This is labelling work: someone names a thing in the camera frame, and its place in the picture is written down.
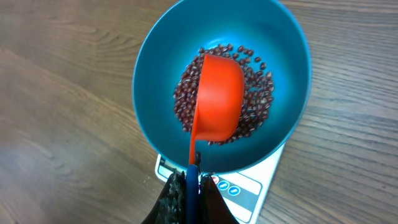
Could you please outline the orange scoop with blue handle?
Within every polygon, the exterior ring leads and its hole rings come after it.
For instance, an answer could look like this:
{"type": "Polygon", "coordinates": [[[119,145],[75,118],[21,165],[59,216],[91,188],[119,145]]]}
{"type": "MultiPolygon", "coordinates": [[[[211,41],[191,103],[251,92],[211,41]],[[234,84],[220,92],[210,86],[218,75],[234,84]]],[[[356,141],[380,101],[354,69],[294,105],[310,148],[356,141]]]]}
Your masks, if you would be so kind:
{"type": "Polygon", "coordinates": [[[238,62],[205,54],[197,91],[186,174],[186,222],[197,222],[199,193],[195,141],[224,141],[235,132],[244,95],[244,75],[238,62]]]}

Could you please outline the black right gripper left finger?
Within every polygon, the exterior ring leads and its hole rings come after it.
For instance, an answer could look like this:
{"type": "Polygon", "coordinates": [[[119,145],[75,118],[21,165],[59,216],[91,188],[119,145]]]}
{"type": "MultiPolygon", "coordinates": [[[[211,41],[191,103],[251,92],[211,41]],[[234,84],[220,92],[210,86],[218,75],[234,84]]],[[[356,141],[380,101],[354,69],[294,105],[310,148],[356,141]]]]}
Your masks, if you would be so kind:
{"type": "Polygon", "coordinates": [[[176,170],[169,176],[152,210],[142,224],[183,224],[186,207],[185,173],[176,170]]]}

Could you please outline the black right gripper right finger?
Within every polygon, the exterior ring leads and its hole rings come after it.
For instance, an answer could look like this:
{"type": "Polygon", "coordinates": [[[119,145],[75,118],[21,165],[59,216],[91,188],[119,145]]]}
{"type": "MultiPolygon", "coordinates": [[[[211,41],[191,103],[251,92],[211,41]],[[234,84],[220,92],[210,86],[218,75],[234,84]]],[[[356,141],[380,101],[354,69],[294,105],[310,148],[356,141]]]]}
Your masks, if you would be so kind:
{"type": "Polygon", "coordinates": [[[239,224],[210,175],[203,176],[200,181],[198,222],[202,224],[239,224]]]}

